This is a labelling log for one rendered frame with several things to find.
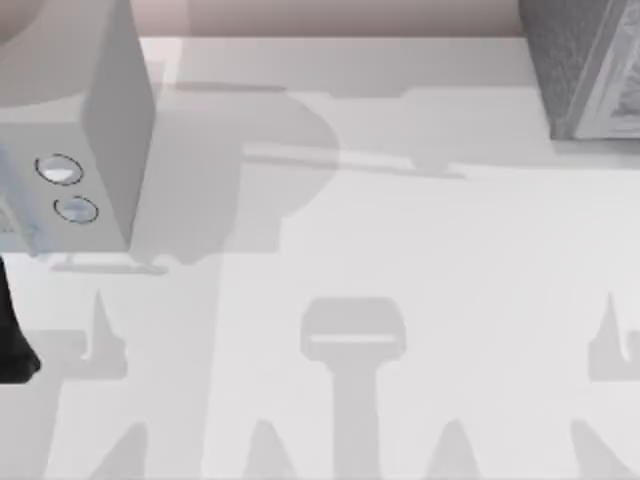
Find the pale microwave oven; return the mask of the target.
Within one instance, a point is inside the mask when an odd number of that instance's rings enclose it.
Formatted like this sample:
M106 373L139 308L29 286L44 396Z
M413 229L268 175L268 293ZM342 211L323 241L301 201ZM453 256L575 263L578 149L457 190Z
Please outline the pale microwave oven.
M0 44L0 253L121 252L129 248L156 106L131 0L0 0L27 18ZM35 170L59 153L84 170L58 186ZM85 225L56 199L99 208Z

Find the small round microwave knob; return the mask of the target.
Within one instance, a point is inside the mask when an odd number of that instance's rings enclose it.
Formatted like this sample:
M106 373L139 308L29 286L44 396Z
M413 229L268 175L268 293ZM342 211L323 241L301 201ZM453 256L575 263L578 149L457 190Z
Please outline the small round microwave knob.
M56 199L53 209L60 218L72 224L90 224L99 216L98 206L83 196Z

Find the large round microwave knob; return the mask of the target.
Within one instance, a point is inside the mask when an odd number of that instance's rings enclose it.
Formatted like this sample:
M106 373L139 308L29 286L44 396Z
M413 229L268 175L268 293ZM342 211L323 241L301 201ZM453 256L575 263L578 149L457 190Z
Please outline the large round microwave knob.
M36 158L34 166L40 177L58 186L77 184L84 177L83 167L75 159L59 153Z

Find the grey cabinet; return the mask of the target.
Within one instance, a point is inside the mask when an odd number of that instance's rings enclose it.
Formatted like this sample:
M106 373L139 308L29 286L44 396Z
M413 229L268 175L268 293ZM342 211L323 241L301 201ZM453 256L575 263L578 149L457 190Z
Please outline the grey cabinet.
M518 0L550 136L640 140L640 0Z

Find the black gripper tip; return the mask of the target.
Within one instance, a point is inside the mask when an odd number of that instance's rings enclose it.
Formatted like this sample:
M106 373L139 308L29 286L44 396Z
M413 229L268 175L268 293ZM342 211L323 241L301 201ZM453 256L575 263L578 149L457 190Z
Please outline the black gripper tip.
M0 256L0 385L26 384L41 366L18 322L5 262Z

